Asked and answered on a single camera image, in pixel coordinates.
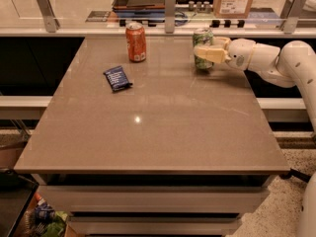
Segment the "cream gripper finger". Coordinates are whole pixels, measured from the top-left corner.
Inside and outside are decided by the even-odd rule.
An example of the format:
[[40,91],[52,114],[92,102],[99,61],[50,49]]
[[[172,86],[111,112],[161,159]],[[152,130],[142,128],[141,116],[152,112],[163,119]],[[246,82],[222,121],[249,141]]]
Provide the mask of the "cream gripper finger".
[[224,63],[230,61],[228,51],[222,47],[196,45],[194,47],[195,56],[214,63]]
[[227,46],[231,43],[231,39],[226,37],[214,37],[212,39],[212,43],[217,47],[226,49]]

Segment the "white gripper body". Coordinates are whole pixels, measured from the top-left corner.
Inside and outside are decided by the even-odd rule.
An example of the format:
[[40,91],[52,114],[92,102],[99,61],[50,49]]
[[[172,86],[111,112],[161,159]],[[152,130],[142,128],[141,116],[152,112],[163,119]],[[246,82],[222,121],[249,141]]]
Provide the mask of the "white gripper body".
[[235,39],[227,47],[226,64],[231,68],[245,71],[250,63],[256,43],[250,39]]

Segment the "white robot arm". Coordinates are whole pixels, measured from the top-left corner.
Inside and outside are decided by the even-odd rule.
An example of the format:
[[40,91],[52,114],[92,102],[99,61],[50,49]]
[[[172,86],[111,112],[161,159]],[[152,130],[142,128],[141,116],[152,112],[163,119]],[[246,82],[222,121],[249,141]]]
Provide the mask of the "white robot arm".
[[250,39],[215,38],[213,45],[198,44],[194,54],[213,63],[255,72],[283,88],[296,86],[316,131],[316,53],[308,43],[294,40],[279,48]]

